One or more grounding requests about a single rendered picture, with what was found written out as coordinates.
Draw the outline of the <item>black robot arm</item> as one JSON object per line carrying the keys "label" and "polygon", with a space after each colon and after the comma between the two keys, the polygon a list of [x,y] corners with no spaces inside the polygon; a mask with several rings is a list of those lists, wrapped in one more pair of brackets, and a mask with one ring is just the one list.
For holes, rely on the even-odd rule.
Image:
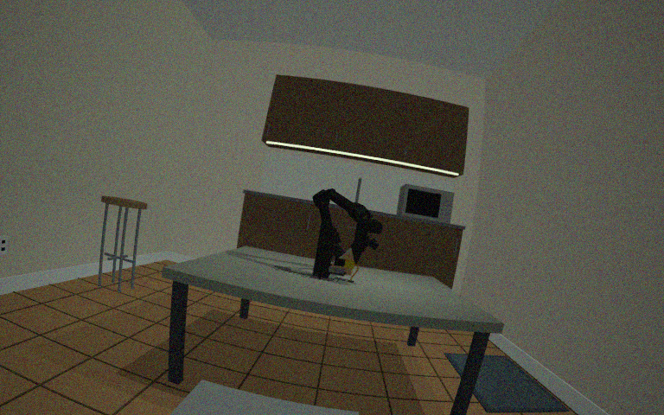
{"label": "black robot arm", "polygon": [[[378,220],[372,220],[373,215],[367,210],[367,208],[360,203],[351,202],[344,196],[337,193],[333,188],[327,190],[321,190],[320,192],[313,195],[313,202],[319,208],[321,218],[328,218],[326,227],[333,227],[332,220],[329,213],[329,202],[332,201],[341,208],[345,209],[348,212],[348,215],[357,222],[357,231],[380,234],[382,231],[382,224]],[[366,218],[363,219],[364,216]],[[340,237],[339,233],[335,234],[335,247],[333,254],[339,258],[342,254],[346,253],[340,247]],[[369,239],[370,236],[367,236],[367,242],[365,246],[370,246],[374,250],[379,245],[376,242],[376,239]]]}

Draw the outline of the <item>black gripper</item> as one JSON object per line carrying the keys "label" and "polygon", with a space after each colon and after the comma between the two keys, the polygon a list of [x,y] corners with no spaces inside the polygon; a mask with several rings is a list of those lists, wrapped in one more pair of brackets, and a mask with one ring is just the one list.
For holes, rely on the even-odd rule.
{"label": "black gripper", "polygon": [[357,264],[361,253],[364,252],[367,248],[365,246],[367,242],[367,232],[356,231],[354,237],[354,243],[351,245],[351,249],[354,255],[354,262]]}

